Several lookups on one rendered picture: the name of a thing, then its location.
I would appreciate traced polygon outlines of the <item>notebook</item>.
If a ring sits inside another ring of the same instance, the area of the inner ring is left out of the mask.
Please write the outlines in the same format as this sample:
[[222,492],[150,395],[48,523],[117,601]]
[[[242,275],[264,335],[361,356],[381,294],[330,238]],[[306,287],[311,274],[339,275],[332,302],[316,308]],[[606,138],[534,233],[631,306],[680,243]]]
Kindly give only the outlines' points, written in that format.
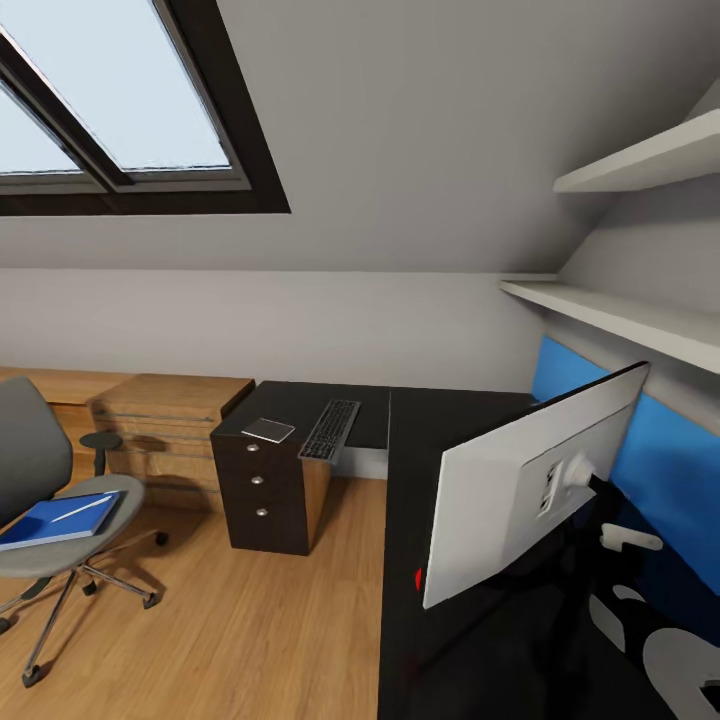
[[249,425],[243,433],[266,439],[267,441],[280,443],[285,440],[293,431],[295,427],[284,423],[278,423],[276,421],[266,420],[260,418],[256,420],[252,425]]

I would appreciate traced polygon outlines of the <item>keyboard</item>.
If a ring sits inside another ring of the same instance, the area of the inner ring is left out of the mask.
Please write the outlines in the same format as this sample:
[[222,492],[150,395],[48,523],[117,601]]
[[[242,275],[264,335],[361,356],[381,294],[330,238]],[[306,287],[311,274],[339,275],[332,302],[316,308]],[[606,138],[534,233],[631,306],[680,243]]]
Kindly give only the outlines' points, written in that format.
[[361,402],[331,400],[298,458],[336,466],[360,406]]

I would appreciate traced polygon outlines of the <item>swivel chair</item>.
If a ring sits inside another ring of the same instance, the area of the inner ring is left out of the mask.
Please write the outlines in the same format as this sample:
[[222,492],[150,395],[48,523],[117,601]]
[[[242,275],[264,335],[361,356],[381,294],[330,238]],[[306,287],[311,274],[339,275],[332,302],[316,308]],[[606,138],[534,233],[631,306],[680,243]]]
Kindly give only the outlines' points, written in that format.
[[[151,535],[157,535],[156,544],[164,545],[169,534],[156,528],[103,549],[143,506],[146,487],[139,478],[107,473],[105,450],[120,447],[122,437],[110,433],[89,433],[81,437],[79,443],[96,449],[93,461],[95,477],[55,495],[71,482],[73,444],[29,378],[19,376],[0,381],[0,531],[14,524],[39,501],[120,491],[119,500],[93,536],[0,551],[0,577],[37,578],[31,589],[0,607],[0,613],[35,598],[41,591],[67,579],[23,669],[25,689],[43,678],[40,665],[35,665],[35,661],[77,581],[86,596],[97,591],[94,577],[98,577],[143,597],[144,609],[156,605],[155,593],[117,579],[93,565]],[[7,627],[9,620],[0,618],[0,631]]]

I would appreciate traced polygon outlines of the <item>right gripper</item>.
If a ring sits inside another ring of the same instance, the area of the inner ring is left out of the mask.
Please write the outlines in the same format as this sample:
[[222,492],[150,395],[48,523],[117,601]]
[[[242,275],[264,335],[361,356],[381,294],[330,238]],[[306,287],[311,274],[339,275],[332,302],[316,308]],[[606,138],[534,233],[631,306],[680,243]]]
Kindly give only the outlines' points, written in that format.
[[595,567],[602,563],[614,563],[624,567],[634,578],[641,577],[641,569],[648,564],[648,554],[644,548],[633,545],[621,545],[621,552],[607,549],[601,545],[599,536],[586,534],[584,531],[577,531],[573,527],[571,516],[566,520],[564,530],[564,542],[572,543],[573,555],[582,560],[588,560],[592,566],[592,576]]

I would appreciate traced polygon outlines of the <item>monitor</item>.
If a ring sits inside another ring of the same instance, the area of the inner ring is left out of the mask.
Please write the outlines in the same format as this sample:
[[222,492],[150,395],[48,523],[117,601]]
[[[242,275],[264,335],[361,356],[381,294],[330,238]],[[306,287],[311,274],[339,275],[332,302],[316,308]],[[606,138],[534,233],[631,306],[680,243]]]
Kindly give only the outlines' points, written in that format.
[[[597,496],[584,532],[600,537],[603,523],[618,523],[627,496],[608,477],[651,368],[637,362],[437,447],[416,580],[425,609],[481,581],[515,585],[549,573],[585,598],[590,562],[575,557],[571,575],[559,565],[566,520]],[[551,564],[499,575],[557,525]]]

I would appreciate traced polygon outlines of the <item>folder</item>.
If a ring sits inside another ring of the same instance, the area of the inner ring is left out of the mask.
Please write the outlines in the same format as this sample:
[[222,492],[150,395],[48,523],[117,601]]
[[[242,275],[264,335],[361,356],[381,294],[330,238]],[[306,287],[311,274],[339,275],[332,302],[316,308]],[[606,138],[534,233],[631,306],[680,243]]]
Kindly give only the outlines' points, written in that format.
[[39,501],[2,536],[0,551],[93,536],[120,491]]

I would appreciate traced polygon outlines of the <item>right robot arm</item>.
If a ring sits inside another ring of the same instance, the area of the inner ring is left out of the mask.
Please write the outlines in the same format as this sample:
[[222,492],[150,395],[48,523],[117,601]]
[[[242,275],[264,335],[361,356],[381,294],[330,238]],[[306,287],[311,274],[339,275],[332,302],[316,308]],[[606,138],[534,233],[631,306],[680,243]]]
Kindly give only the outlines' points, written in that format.
[[655,687],[678,720],[720,720],[720,648],[648,604],[636,584],[648,564],[645,549],[664,540],[614,523],[594,536],[566,520],[564,542],[588,560],[596,591],[589,610],[594,625]]

